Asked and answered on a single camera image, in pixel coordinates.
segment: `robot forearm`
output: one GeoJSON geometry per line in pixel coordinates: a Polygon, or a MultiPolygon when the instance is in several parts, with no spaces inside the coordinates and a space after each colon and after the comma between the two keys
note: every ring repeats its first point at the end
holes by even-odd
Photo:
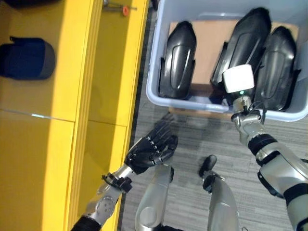
{"type": "Polygon", "coordinates": [[[86,212],[73,227],[73,231],[99,231],[104,223],[111,217],[120,195],[131,189],[131,179],[134,171],[123,165],[113,174],[103,176],[103,184],[96,195],[89,201],[86,212]]]}
{"type": "Polygon", "coordinates": [[[257,110],[235,114],[232,119],[241,143],[250,149],[261,166],[258,172],[261,183],[272,195],[286,200],[293,229],[308,231],[307,165],[265,131],[257,110]]]}

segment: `white sensor module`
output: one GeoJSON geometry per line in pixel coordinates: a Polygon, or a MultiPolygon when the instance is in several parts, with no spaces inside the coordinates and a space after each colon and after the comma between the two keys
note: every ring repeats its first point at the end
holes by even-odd
{"type": "Polygon", "coordinates": [[[232,67],[222,73],[227,93],[251,89],[255,86],[251,65],[232,67]]]}

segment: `black rubber band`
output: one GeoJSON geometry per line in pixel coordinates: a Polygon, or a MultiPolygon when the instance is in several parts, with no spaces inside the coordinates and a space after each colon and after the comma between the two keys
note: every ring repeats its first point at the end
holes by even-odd
{"type": "Polygon", "coordinates": [[[109,185],[122,190],[125,193],[128,193],[131,189],[131,179],[129,177],[123,178],[121,177],[120,179],[116,179],[114,175],[111,173],[108,173],[107,176],[102,175],[102,179],[109,185]]]}
{"type": "Polygon", "coordinates": [[[308,194],[308,184],[301,183],[301,184],[294,185],[293,187],[287,189],[283,193],[283,196],[288,206],[292,200],[294,200],[295,198],[299,196],[305,195],[305,194],[308,194]]]}
{"type": "Polygon", "coordinates": [[[297,225],[296,231],[303,231],[302,227],[308,223],[308,218],[303,219],[299,224],[297,225]]]}
{"type": "Polygon", "coordinates": [[[95,220],[82,216],[71,231],[99,231],[101,226],[95,220]]]}
{"type": "Polygon", "coordinates": [[[183,231],[183,230],[178,230],[170,226],[162,226],[160,227],[159,231],[183,231]]]}
{"type": "Polygon", "coordinates": [[[263,166],[264,164],[267,164],[269,161],[271,161],[272,159],[274,159],[276,156],[280,155],[280,152],[278,151],[274,151],[272,153],[270,153],[268,156],[266,156],[263,160],[259,161],[257,159],[257,164],[260,166],[263,166]]]}
{"type": "Polygon", "coordinates": [[[256,155],[260,149],[274,142],[277,142],[277,140],[269,134],[257,135],[248,143],[248,148],[253,155],[256,155]]]}

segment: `blue object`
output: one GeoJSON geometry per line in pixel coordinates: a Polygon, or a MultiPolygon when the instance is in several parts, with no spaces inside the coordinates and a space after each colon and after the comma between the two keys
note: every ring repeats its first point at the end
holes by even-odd
{"type": "Polygon", "coordinates": [[[0,76],[18,80],[46,79],[55,67],[52,46],[41,38],[10,37],[0,46],[0,76]]]}
{"type": "Polygon", "coordinates": [[[33,5],[42,5],[57,0],[4,0],[4,1],[12,7],[20,8],[33,5]]]}

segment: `yellow cabinet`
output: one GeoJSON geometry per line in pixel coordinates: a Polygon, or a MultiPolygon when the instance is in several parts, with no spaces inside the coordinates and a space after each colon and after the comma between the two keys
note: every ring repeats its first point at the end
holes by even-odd
{"type": "MultiPolygon", "coordinates": [[[[40,37],[47,80],[0,77],[0,230],[70,230],[128,150],[148,2],[129,17],[102,0],[14,9],[0,1],[0,45],[40,37]]],[[[119,203],[104,230],[116,230],[119,203]]]]}
{"type": "Polygon", "coordinates": [[[1,230],[63,226],[73,131],[73,122],[0,111],[1,230]]]}

